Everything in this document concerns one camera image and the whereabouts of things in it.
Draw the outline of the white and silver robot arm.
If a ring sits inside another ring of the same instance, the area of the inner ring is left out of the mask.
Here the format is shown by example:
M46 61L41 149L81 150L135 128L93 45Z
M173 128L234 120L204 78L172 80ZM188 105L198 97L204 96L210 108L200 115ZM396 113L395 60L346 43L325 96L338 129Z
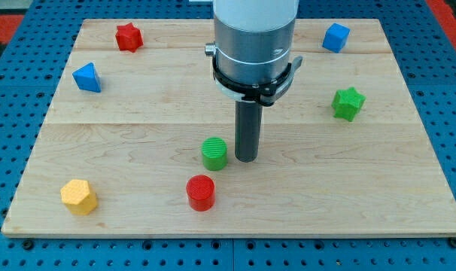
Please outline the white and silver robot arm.
M217 84L283 84L298 6L298 0L214 0Z

